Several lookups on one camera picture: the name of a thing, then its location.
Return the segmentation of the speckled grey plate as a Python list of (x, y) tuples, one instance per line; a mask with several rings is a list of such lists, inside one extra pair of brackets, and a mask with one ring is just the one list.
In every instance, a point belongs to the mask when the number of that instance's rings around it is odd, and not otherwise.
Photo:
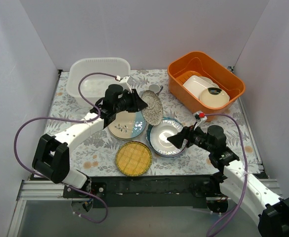
[(141, 111), (144, 119), (151, 125), (159, 125), (163, 119), (163, 105), (156, 93), (146, 90), (142, 93), (141, 99), (148, 105)]

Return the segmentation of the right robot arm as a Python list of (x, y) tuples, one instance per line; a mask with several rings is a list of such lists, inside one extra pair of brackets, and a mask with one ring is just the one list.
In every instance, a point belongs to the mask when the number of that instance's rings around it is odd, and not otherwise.
[(210, 183), (210, 192), (239, 203), (261, 236), (289, 237), (289, 198), (283, 199), (245, 170), (245, 163), (227, 146), (222, 127), (212, 125), (207, 132), (184, 127), (167, 140), (177, 148), (185, 143), (208, 151), (211, 164), (223, 175)]

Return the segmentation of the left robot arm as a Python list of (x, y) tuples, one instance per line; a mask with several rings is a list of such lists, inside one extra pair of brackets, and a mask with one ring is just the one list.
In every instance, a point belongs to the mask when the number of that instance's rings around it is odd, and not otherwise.
[(73, 186), (75, 193), (82, 198), (91, 193), (91, 185), (85, 174), (70, 167), (71, 152), (91, 135), (112, 123), (116, 114), (123, 111), (135, 113), (148, 107), (136, 89), (129, 91), (118, 84), (110, 85), (105, 96), (97, 103), (100, 110), (91, 109), (79, 123), (53, 136), (43, 135), (32, 162), (34, 170), (55, 184)]

